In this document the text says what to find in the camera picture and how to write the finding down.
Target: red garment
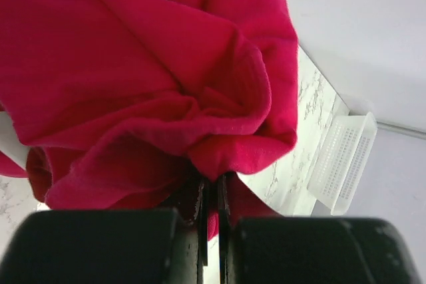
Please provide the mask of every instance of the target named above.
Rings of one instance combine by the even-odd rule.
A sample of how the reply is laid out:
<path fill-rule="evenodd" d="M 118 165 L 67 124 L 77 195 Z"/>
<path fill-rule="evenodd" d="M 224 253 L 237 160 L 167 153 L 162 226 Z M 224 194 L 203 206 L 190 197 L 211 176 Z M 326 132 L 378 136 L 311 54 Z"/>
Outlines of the red garment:
<path fill-rule="evenodd" d="M 0 0 L 0 103 L 49 207 L 151 208 L 293 148 L 297 46 L 286 0 Z"/>

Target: red cloth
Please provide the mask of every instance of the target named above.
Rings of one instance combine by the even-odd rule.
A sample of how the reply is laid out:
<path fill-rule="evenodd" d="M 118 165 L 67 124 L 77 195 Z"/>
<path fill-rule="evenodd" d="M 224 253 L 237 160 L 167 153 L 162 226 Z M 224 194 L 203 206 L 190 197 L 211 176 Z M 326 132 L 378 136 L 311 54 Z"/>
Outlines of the red cloth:
<path fill-rule="evenodd" d="M 0 0 L 0 103 L 48 206 L 151 208 L 293 148 L 297 46 L 286 0 Z"/>

